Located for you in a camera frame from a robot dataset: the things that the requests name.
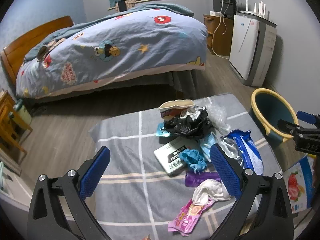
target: blue textured pad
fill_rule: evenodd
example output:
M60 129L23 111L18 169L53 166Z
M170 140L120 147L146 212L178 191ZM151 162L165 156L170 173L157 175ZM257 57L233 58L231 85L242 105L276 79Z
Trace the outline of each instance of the blue textured pad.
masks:
M212 145L210 148L210 159L229 195L239 199L242 194L240 189L240 179L215 145Z
M306 112L298 111L297 112L297 118L301 121L305 121L307 123L315 124L316 118L313 114L308 114Z
M110 151L106 147L100 153L100 155L91 164L90 168L83 176L80 186L80 197L84 201L87 197L91 197L96 186L98 185L101 176L106 170L110 162Z

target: trash can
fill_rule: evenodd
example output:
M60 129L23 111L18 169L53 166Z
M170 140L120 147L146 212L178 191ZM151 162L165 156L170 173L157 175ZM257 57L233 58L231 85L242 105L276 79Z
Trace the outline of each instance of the trash can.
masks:
M299 124L290 104L278 93L265 88L256 89L252 93L249 114L273 149L293 138L279 130L279 119Z
M26 107L22 104L22 99L19 99L17 101L17 103L13 106L13 109L18 113L18 115L26 124L31 123L32 117L27 111ZM12 112L10 112L9 117L12 118L12 120L15 122L15 117L13 116Z

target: black plastic bag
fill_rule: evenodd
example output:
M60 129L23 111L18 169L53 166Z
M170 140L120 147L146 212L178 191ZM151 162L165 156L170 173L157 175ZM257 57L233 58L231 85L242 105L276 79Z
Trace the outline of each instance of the black plastic bag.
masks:
M177 115L169 121L165 121L164 129L175 136L183 136L187 139L204 138L213 126L208 118L207 109L203 107L199 111L199 116L194 120L190 115L185 118L180 118L180 115Z

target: wooden headboard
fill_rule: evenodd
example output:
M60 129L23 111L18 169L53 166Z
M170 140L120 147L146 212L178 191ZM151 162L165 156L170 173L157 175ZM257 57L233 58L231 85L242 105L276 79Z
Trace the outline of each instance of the wooden headboard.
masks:
M73 22L70 16L55 19L23 34L0 52L3 67L6 69L13 85L16 85L19 69L24 56L29 50L40 43L50 33L72 25Z

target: gray plaid tablecloth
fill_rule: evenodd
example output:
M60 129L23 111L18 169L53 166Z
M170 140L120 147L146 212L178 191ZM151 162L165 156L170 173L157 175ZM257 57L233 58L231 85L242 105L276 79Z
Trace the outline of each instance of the gray plaid tablecloth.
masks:
M264 163L264 175L282 172L274 153L242 104L232 94L195 100L199 106L218 104L227 111L231 129L251 130ZM162 119L157 108L106 119L95 125L90 134L96 150L107 146L111 161L96 190L96 219L113 240L142 239L150 234L152 240L184 238L168 232L182 206L192 198L194 188L184 185L185 171L169 177L153 151L172 138L156 137ZM190 239L207 239L228 214L235 199L216 202L203 213ZM251 214L259 205L257 196Z

